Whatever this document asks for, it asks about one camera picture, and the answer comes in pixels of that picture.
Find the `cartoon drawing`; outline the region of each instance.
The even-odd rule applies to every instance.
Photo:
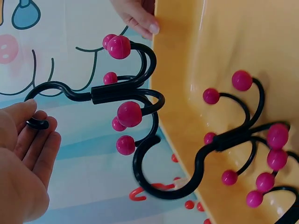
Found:
[[[41,11],[32,0],[20,0],[12,16],[12,24],[16,29],[29,29],[41,18]]]
[[[122,34],[125,25],[109,1],[36,1],[36,4],[31,0],[4,2],[0,94],[17,95],[50,80],[83,90],[95,74],[102,39],[109,33]],[[17,19],[13,24],[10,18],[13,14],[18,16],[16,5],[27,6],[26,3],[32,5],[30,8],[38,5],[36,10],[40,10],[41,16],[31,28],[19,29],[15,27]],[[58,90],[43,92],[47,96],[59,93]]]

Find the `hand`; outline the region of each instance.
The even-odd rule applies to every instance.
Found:
[[[27,126],[25,122],[31,117],[47,119],[49,128],[38,131]],[[0,110],[0,183],[6,183],[0,184],[0,196],[3,203],[7,201],[0,207],[0,220],[31,221],[48,209],[47,189],[61,142],[61,136],[54,132],[56,127],[53,117],[36,112],[34,100]],[[9,216],[10,210],[14,217],[5,219],[3,215]]]
[[[153,16],[155,0],[110,0],[122,20],[137,33],[151,40],[159,33],[159,24]]]

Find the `black metal hook rack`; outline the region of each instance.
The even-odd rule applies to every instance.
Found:
[[[78,102],[91,100],[95,105],[123,100],[137,100],[142,102],[144,104],[144,107],[141,108],[142,116],[152,114],[153,125],[152,129],[146,137],[141,140],[135,141],[135,146],[137,147],[137,149],[133,157],[133,172],[135,179],[147,193],[157,198],[166,200],[179,199],[193,193],[194,190],[199,186],[203,178],[205,168],[204,160],[209,153],[211,153],[212,151],[223,152],[229,148],[250,141],[252,143],[252,151],[244,166],[237,171],[237,174],[240,175],[254,160],[257,151],[257,142],[261,142],[269,147],[265,139],[254,136],[253,134],[263,130],[267,130],[276,123],[282,123],[286,125],[288,129],[290,129],[290,125],[285,121],[277,121],[253,127],[253,125],[259,119],[265,103],[265,93],[263,86],[258,79],[253,78],[253,83],[257,86],[260,95],[259,104],[255,114],[250,118],[249,109],[244,102],[229,93],[220,93],[220,97],[230,98],[242,107],[245,113],[244,123],[233,130],[214,136],[212,143],[203,146],[197,152],[194,164],[194,174],[185,186],[180,189],[170,191],[160,190],[153,187],[146,180],[142,172],[142,161],[148,150],[160,142],[160,138],[156,136],[159,126],[157,111],[160,110],[165,104],[165,98],[161,93],[155,90],[139,88],[147,79],[150,78],[156,68],[157,59],[155,53],[149,47],[143,44],[134,43],[132,41],[130,41],[130,47],[132,50],[137,50],[141,58],[141,68],[136,76],[118,76],[117,79],[119,81],[123,80],[123,82],[92,87],[91,91],[86,93],[77,93],[64,83],[50,81],[35,87],[26,96],[25,101],[34,98],[37,94],[41,93],[44,90],[58,89],[61,90],[70,100]],[[146,55],[149,58],[149,68],[147,70]],[[152,104],[146,96],[153,96],[157,98],[158,101],[155,104]],[[36,120],[35,118],[31,118],[30,120],[28,120],[27,124],[35,129],[47,129],[49,127],[49,124],[46,120]],[[287,153],[299,163],[298,155],[293,152]],[[278,190],[290,191],[296,196],[296,199],[291,208],[275,224],[295,224],[299,220],[299,193],[297,189],[291,186],[277,186],[273,187],[268,192],[264,192],[263,194],[268,194],[270,192]]]

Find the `pink bead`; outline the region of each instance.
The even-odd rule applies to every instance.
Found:
[[[208,132],[204,137],[204,143],[205,145],[212,143],[213,138],[216,136],[213,132]]]
[[[258,207],[263,202],[263,194],[260,191],[253,190],[246,197],[247,205],[251,208]]]
[[[108,72],[104,75],[103,82],[105,85],[117,83],[117,75],[115,72]]]
[[[122,155],[131,155],[135,151],[135,141],[131,136],[121,136],[116,142],[116,149]]]
[[[194,206],[195,206],[195,203],[191,200],[185,202],[185,208],[186,209],[193,209]]]
[[[112,128],[117,132],[122,132],[126,129],[126,127],[118,121],[117,117],[112,120]]]
[[[116,36],[115,34],[108,34],[107,36],[104,37],[104,39],[103,39],[103,48],[104,48],[105,50],[107,50],[109,41],[110,41],[113,37],[115,37],[115,36]]]
[[[130,40],[125,36],[115,36],[109,41],[107,50],[111,57],[124,59],[131,53]]]
[[[123,103],[117,110],[118,121],[125,127],[135,127],[142,121],[140,106],[132,101]]]
[[[268,166],[274,171],[279,171],[282,169],[288,160],[288,154],[283,149],[280,150],[270,150],[267,156]]]
[[[271,190],[275,183],[274,175],[270,173],[262,173],[256,179],[256,187],[261,192]]]
[[[216,104],[219,101],[220,94],[216,89],[209,88],[204,91],[202,94],[204,101],[207,104]]]
[[[247,91],[252,85],[252,77],[248,72],[239,70],[233,74],[232,83],[235,89]]]
[[[282,149],[289,140],[289,130],[283,124],[274,124],[269,128],[267,143],[273,149]]]
[[[212,223],[211,223],[211,220],[209,218],[207,218],[203,224],[212,224]]]
[[[222,174],[221,179],[225,185],[233,185],[238,180],[238,174],[233,170],[227,170]]]

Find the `fingernail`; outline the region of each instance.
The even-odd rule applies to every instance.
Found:
[[[157,24],[151,24],[149,26],[149,31],[152,33],[152,34],[158,34],[159,31],[160,31],[160,28]]]
[[[33,105],[33,104],[36,104],[36,101],[34,99],[29,99],[26,101],[26,103]]]

